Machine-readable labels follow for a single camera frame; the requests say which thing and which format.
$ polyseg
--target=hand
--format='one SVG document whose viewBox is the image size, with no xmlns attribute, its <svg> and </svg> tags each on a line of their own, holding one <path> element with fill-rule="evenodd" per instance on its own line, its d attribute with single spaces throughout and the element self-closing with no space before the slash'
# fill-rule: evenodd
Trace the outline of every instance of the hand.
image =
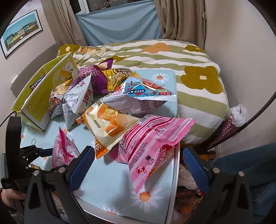
<svg viewBox="0 0 276 224">
<path fill-rule="evenodd" d="M 24 200 L 26 198 L 26 194 L 21 191 L 13 190 L 13 189 L 3 189 L 1 193 L 3 203 L 13 209 L 16 209 L 14 200 Z"/>
</svg>

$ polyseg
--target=blue denim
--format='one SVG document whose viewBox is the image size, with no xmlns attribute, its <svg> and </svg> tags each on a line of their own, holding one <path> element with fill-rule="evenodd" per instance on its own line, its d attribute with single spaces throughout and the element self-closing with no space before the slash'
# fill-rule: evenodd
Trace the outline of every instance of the blue denim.
<svg viewBox="0 0 276 224">
<path fill-rule="evenodd" d="M 214 159 L 210 165 L 226 173 L 246 174 L 254 223 L 261 222 L 276 201 L 276 142 Z"/>
</svg>

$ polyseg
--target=gray headboard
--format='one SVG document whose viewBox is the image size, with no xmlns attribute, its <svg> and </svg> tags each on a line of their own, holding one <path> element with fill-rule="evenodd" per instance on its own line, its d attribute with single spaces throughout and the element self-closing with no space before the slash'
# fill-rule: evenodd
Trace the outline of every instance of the gray headboard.
<svg viewBox="0 0 276 224">
<path fill-rule="evenodd" d="M 27 82 L 32 78 L 32 76 L 41 68 L 42 65 L 46 64 L 50 60 L 56 58 L 59 48 L 61 46 L 60 42 L 55 43 L 47 50 L 38 55 L 27 67 L 18 75 L 18 77 L 12 83 L 10 89 L 13 94 L 18 97 L 21 90 L 27 84 Z"/>
</svg>

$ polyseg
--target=orange and cream snack bag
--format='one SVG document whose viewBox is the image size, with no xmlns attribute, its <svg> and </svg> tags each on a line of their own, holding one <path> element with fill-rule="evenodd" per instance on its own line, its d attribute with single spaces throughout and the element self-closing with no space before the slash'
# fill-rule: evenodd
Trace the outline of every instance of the orange and cream snack bag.
<svg viewBox="0 0 276 224">
<path fill-rule="evenodd" d="M 109 152 L 139 118 L 121 114 L 102 102 L 96 101 L 89 107 L 82 118 L 95 135 L 96 158 L 99 159 Z"/>
</svg>

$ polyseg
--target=framed picture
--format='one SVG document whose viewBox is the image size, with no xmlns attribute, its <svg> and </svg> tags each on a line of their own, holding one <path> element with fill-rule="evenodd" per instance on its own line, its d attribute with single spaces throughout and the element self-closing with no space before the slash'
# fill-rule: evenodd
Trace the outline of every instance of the framed picture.
<svg viewBox="0 0 276 224">
<path fill-rule="evenodd" d="M 5 30 L 0 39 L 0 44 L 5 58 L 9 56 L 19 45 L 31 36 L 42 30 L 37 10 L 13 21 Z"/>
</svg>

